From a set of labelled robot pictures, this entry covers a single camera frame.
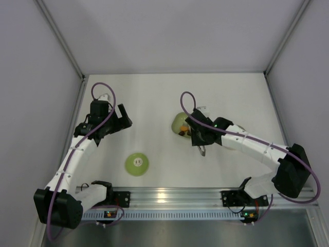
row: wall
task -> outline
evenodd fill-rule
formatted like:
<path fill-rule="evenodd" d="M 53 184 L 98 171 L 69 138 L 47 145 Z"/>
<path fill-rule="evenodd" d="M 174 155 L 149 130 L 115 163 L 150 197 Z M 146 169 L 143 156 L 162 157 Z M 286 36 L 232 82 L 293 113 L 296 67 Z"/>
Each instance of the wall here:
<path fill-rule="evenodd" d="M 302 0 L 45 0 L 86 74 L 262 72 Z"/>
<path fill-rule="evenodd" d="M 269 75 L 291 143 L 304 146 L 329 223 L 329 1 L 314 0 Z"/>
<path fill-rule="evenodd" d="M 80 86 L 32 0 L 0 3 L 0 246 L 28 246 Z"/>

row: robotic arm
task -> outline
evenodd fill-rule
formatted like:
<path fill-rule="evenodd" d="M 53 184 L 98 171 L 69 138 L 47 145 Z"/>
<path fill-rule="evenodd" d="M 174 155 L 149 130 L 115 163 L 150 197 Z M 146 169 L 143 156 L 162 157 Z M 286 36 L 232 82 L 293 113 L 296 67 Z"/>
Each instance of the robotic arm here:
<path fill-rule="evenodd" d="M 199 147 L 217 143 L 254 158 L 272 171 L 260 177 L 246 178 L 239 190 L 243 190 L 253 199 L 278 192 L 290 198 L 298 197 L 310 175 L 309 171 L 285 152 L 271 147 L 272 144 L 264 145 L 256 142 L 253 139 L 259 139 L 258 137 L 249 134 L 233 122 L 222 117 L 217 118 L 213 122 L 209 117 L 205 116 L 207 113 L 202 113 L 203 109 L 205 108 L 194 109 L 190 117 L 186 119 L 186 122 L 191 127 L 193 146 Z M 225 130 L 228 133 L 240 133 L 241 136 L 209 129 L 196 123 L 191 117 L 208 126 Z M 293 153 L 310 167 L 303 147 L 297 144 L 294 144 L 292 147 L 275 146 Z"/>
<path fill-rule="evenodd" d="M 118 118 L 115 111 L 111 117 L 94 133 L 78 143 L 90 131 L 102 123 L 109 115 L 109 95 L 105 94 L 95 99 L 90 104 L 90 114 L 86 116 L 85 122 L 80 123 L 74 132 L 74 137 L 68 154 L 45 189 L 37 189 L 34 194 L 34 203 L 42 223 L 47 223 L 47 216 L 50 207 L 51 197 L 54 191 L 58 191 L 52 205 L 51 224 L 76 228 L 84 212 L 95 204 L 112 204 L 113 189 L 111 183 L 94 181 L 89 188 L 76 193 L 78 178 L 82 174 L 90 155 L 100 144 L 100 140 L 108 134 L 129 128 L 132 121 L 129 119 L 123 104 L 118 105 L 121 118 Z"/>

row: ventilation grille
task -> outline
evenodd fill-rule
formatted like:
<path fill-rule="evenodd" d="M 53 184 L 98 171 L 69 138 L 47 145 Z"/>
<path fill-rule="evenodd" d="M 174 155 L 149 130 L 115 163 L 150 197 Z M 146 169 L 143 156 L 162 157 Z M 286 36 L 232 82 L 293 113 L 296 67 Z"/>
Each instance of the ventilation grille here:
<path fill-rule="evenodd" d="M 121 220 L 241 220 L 229 210 L 126 210 Z M 113 220 L 104 217 L 104 210 L 88 210 L 82 220 Z"/>

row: white table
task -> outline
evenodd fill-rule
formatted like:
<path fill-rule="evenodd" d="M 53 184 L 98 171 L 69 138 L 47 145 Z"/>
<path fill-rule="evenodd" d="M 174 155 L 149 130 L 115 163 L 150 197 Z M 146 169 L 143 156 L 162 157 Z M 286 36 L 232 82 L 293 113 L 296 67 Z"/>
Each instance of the white table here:
<path fill-rule="evenodd" d="M 113 88 L 117 104 L 124 104 L 133 125 L 101 141 L 80 184 L 103 180 L 115 187 L 237 187 L 246 177 L 269 172 L 252 158 L 217 144 L 207 146 L 207 155 L 202 157 L 190 140 L 175 135 L 171 123 L 182 111 L 183 91 L 192 92 L 198 106 L 209 107 L 211 119 L 227 118 L 258 137 L 283 144 L 263 74 L 92 75 L 78 123 L 89 113 L 90 89 L 96 82 Z M 111 94 L 104 86 L 95 88 L 95 97 L 104 93 Z M 185 106 L 192 110 L 188 96 Z M 135 152 L 144 153 L 150 161 L 140 177 L 129 175 L 124 167 L 126 158 Z"/>

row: brown object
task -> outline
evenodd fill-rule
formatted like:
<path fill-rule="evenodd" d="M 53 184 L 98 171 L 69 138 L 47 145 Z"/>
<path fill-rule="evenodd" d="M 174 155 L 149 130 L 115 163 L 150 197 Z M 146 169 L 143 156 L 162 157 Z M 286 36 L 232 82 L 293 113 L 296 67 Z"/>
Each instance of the brown object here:
<path fill-rule="evenodd" d="M 185 131 L 188 131 L 189 130 L 189 127 L 180 126 L 180 130 L 185 132 Z"/>

